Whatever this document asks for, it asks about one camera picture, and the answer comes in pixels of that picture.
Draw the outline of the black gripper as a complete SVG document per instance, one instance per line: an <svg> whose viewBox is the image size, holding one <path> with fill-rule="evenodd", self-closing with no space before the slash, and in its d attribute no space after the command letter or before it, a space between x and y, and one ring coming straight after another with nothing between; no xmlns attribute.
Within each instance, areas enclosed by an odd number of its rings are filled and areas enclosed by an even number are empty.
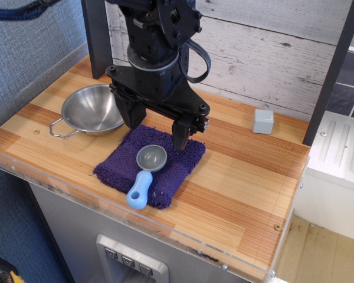
<svg viewBox="0 0 354 283"><path fill-rule="evenodd" d="M173 147L183 150L190 136L208 127L209 105L194 92L176 65L161 72L111 65L106 74L112 79L111 92L124 123L139 127L146 109L174 120Z"/></svg>

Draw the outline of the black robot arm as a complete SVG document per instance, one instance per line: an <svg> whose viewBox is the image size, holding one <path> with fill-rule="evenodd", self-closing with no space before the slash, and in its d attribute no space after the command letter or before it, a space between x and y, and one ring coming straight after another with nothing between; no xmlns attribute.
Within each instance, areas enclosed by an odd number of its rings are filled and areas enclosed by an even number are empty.
<svg viewBox="0 0 354 283"><path fill-rule="evenodd" d="M111 65L106 73L116 105L128 128L138 128L148 109L173 120L175 150L208 127L210 107L190 84L207 78L190 77L189 52L211 68L208 53L192 36L201 32L202 14L195 1L115 1L126 20L129 66Z"/></svg>

